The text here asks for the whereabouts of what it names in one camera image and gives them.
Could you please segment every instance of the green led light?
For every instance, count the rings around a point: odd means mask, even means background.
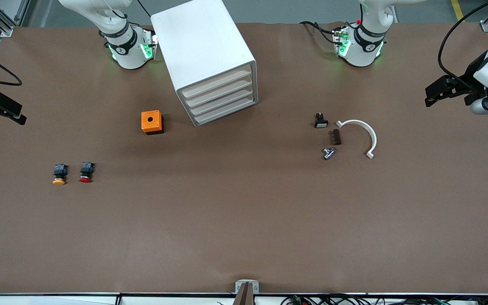
[[[378,52],[376,53],[376,57],[380,56],[381,47],[383,47],[383,41],[381,42],[380,46],[378,47]]]
[[[141,50],[143,51],[146,59],[150,59],[152,57],[152,51],[150,50],[149,46],[145,46],[141,43]]]
[[[340,46],[340,56],[346,56],[347,54],[347,49],[351,45],[351,41],[349,39],[346,39],[346,41]]]
[[[117,60],[117,59],[116,59],[116,55],[114,55],[114,50],[112,50],[112,47],[110,46],[110,44],[108,45],[108,49],[110,50],[110,53],[112,54],[112,58],[113,58],[114,60]]]

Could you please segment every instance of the electronic component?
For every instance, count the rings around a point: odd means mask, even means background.
[[[323,160],[329,160],[336,153],[336,148],[327,147],[327,148],[323,149],[323,153],[325,154],[323,156]]]
[[[52,181],[53,185],[64,185],[67,178],[67,166],[65,164],[56,164],[54,166],[54,181]]]
[[[159,110],[144,111],[141,114],[141,128],[147,135],[165,132],[164,118]]]
[[[328,125],[329,125],[329,121],[325,120],[321,112],[318,112],[316,114],[316,123],[314,123],[313,126],[315,128],[326,128]]]
[[[333,139],[333,145],[341,145],[342,144],[342,139],[340,137],[340,130],[339,129],[334,129],[331,132],[331,137]]]
[[[92,181],[92,174],[95,169],[95,164],[92,162],[82,162],[82,166],[80,167],[80,178],[78,181],[89,183]]]

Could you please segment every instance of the gray floor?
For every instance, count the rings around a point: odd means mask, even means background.
[[[149,13],[155,14],[188,0],[141,0]],[[76,12],[64,8],[58,0],[33,0],[34,6],[25,25],[29,27],[93,27]],[[459,0],[463,13],[483,4],[485,0]],[[224,0],[236,22],[299,23],[300,21],[354,21],[360,16],[357,0]],[[150,19],[137,0],[122,10],[128,19],[149,25]],[[400,22],[456,22],[457,16],[451,0],[428,0],[414,6],[398,6]],[[485,19],[484,9],[468,19]]]

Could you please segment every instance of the orange push button enclosure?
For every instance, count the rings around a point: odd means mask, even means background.
[[[164,133],[163,116],[159,110],[144,111],[141,115],[141,127],[147,135]]]

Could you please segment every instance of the white curved bracket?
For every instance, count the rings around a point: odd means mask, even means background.
[[[360,127],[366,129],[366,131],[368,131],[368,133],[370,134],[370,138],[372,138],[372,147],[366,153],[366,156],[368,158],[372,159],[374,157],[374,154],[372,153],[372,151],[374,150],[374,148],[376,148],[376,144],[378,143],[378,137],[376,137],[376,132],[374,131],[374,129],[372,129],[372,127],[370,127],[370,125],[364,123],[362,120],[347,120],[344,123],[342,123],[340,121],[336,122],[336,125],[338,125],[338,127],[343,127],[347,124],[359,125]]]

